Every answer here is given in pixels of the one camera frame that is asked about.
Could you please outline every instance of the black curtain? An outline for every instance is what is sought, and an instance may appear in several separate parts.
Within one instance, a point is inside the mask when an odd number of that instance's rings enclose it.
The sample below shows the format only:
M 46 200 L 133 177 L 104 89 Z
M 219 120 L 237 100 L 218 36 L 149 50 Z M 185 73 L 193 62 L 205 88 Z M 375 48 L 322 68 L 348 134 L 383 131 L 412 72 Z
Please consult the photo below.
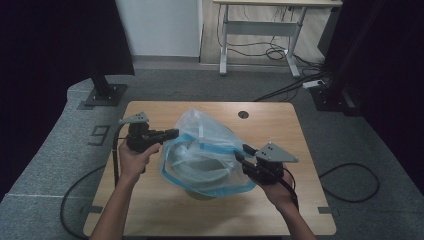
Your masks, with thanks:
M 421 1 L 414 0 L 345 0 L 326 58 L 334 84 L 341 87 L 330 87 L 332 94 L 355 90 L 361 114 L 421 192 L 423 10 Z
M 134 75 L 114 0 L 0 3 L 1 198 L 60 117 L 67 89 L 100 74 Z

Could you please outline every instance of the gray carpet floor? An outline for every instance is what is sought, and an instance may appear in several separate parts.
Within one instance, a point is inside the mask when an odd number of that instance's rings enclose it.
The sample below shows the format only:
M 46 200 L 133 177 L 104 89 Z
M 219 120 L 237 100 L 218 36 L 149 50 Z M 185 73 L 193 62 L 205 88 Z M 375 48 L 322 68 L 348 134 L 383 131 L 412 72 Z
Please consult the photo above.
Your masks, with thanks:
M 118 107 L 79 110 L 93 88 L 89 79 L 69 89 L 62 116 L 0 205 L 0 239 L 75 239 L 60 222 L 63 196 L 78 179 L 107 162 L 116 123 L 128 102 L 244 102 L 294 82 L 288 72 L 230 71 L 221 77 L 218 71 L 164 69 L 137 70 L 135 77 L 107 79 L 128 85 Z M 346 203 L 327 195 L 337 233 L 319 238 L 424 239 L 423 195 L 367 122 L 362 117 L 316 111 L 304 89 L 299 89 L 291 103 L 319 174 L 354 162 L 368 166 L 381 182 L 378 194 L 363 203 Z M 103 131 L 110 127 L 103 143 L 102 136 L 93 134 L 96 126 Z M 64 218 L 77 234 L 82 234 L 101 175 L 102 170 L 90 175 L 67 200 Z M 366 196 L 376 186 L 373 177 L 357 167 L 340 169 L 321 180 L 324 187 L 350 199 Z

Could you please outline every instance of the person's left hand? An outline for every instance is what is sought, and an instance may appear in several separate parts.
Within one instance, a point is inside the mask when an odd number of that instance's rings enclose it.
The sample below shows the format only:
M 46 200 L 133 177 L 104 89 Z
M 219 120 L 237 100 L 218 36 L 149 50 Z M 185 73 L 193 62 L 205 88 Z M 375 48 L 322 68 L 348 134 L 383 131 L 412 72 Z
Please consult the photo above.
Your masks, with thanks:
M 120 179 L 128 180 L 135 184 L 140 179 L 140 174 L 143 173 L 146 165 L 149 163 L 150 155 L 159 152 L 160 143 L 150 146 L 143 153 L 135 152 L 129 149 L 127 140 L 119 146 L 119 159 L 121 166 Z

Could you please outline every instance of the wooden table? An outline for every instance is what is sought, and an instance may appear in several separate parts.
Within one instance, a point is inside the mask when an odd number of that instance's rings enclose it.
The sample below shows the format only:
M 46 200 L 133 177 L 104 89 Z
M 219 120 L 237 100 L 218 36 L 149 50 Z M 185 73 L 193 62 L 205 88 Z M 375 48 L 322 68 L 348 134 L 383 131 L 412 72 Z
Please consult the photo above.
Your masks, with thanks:
M 302 29 L 303 20 L 308 7 L 341 7 L 341 0 L 213 0 L 214 3 L 225 5 L 225 13 L 222 23 L 222 48 L 219 72 L 227 74 L 227 35 L 262 35 L 262 36 L 286 36 L 290 37 L 290 45 L 284 51 L 285 58 L 289 64 L 294 78 L 299 78 L 300 73 L 293 59 L 293 52 Z M 252 6 L 290 6 L 302 7 L 297 22 L 250 22 L 228 20 L 228 8 L 230 5 L 252 5 Z
M 174 127 L 179 117 L 195 108 L 208 113 L 252 146 L 272 141 L 299 158 L 287 164 L 295 176 L 300 212 L 317 235 L 336 232 L 314 163 L 308 150 L 296 112 L 290 103 L 246 102 L 131 102 L 125 117 L 145 112 L 151 129 Z M 238 116 L 249 114 L 247 119 Z M 125 136 L 128 128 L 123 128 Z M 199 199 L 171 185 L 159 174 L 160 154 L 150 158 L 146 173 L 137 183 L 127 217 L 125 236 L 275 236 L 289 235 L 287 226 L 262 189 L 229 197 Z M 103 208 L 114 189 L 112 157 L 109 158 L 93 209 Z M 90 235 L 100 213 L 88 215 L 84 233 Z

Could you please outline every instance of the hand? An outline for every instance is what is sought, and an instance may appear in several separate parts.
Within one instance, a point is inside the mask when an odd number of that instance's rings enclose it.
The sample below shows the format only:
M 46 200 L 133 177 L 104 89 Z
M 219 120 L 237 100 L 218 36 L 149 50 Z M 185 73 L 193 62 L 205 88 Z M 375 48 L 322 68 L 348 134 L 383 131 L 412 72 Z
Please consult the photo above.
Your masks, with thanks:
M 283 180 L 292 186 L 293 179 L 287 172 L 284 173 Z M 256 184 L 264 190 L 268 200 L 274 204 L 278 211 L 282 212 L 288 208 L 296 208 L 291 198 L 290 192 L 283 185 L 281 185 L 281 183 L 277 182 L 273 185 L 262 185 L 259 183 Z
M 156 143 L 143 153 L 139 153 L 129 149 L 127 140 L 124 140 L 119 146 L 120 180 L 129 181 L 131 184 L 137 183 L 140 179 L 140 174 L 143 173 L 146 165 L 149 163 L 150 155 L 159 152 L 160 146 L 159 143 Z

